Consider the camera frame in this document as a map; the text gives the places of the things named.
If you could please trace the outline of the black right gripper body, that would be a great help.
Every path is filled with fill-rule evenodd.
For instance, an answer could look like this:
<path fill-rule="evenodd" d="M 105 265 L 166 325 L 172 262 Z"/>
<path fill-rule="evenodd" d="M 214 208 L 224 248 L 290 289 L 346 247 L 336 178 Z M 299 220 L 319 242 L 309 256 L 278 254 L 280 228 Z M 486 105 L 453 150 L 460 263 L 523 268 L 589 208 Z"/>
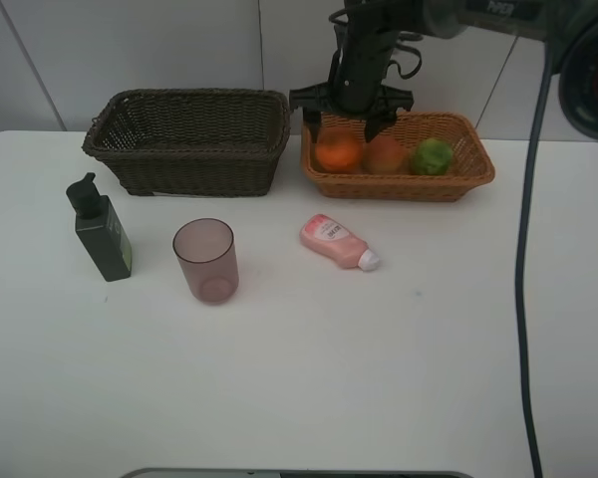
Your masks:
<path fill-rule="evenodd" d="M 354 26 L 334 27 L 337 49 L 328 79 L 289 92 L 292 111 L 329 113 L 353 120 L 369 120 L 409 111 L 414 95 L 384 84 L 394 51 L 402 46 L 401 33 L 386 27 L 362 32 Z"/>

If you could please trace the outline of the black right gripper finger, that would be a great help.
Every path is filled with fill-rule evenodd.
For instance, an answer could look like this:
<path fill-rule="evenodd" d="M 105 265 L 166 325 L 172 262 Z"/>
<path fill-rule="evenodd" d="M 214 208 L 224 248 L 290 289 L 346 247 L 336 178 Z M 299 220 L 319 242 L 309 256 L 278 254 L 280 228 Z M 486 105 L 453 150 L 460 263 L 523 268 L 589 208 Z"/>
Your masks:
<path fill-rule="evenodd" d="M 303 124 L 308 128 L 311 141 L 313 144 L 315 144 L 318 140 L 321 129 L 322 113 L 316 110 L 304 109 Z"/>
<path fill-rule="evenodd" d="M 366 120 L 364 126 L 365 143 L 370 143 L 385 129 L 392 127 L 398 119 L 396 111 L 382 112 Z"/>

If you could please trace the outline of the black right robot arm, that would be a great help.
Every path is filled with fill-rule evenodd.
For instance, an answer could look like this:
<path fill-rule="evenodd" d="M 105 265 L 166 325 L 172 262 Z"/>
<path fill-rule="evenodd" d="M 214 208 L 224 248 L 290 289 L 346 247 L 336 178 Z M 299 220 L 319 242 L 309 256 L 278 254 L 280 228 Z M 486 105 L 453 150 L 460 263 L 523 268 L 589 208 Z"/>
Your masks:
<path fill-rule="evenodd" d="M 323 113 L 365 124 L 373 139 L 414 105 L 384 85 L 396 51 L 417 55 L 423 36 L 452 39 L 475 27 L 544 44 L 543 81 L 559 76 L 569 123 L 598 140 L 598 1 L 348 1 L 329 17 L 337 37 L 326 82 L 292 90 L 291 110 L 317 133 Z"/>

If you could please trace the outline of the grey robot base edge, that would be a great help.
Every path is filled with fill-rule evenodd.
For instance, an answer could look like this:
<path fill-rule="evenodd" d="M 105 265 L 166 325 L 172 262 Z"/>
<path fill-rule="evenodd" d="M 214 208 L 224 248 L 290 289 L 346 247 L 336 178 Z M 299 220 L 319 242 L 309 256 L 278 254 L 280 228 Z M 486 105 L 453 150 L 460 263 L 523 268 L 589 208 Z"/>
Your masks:
<path fill-rule="evenodd" d="M 397 470 L 264 470 L 264 469 L 203 469 L 203 468 L 141 468 L 123 475 L 136 477 L 468 477 L 456 471 Z"/>

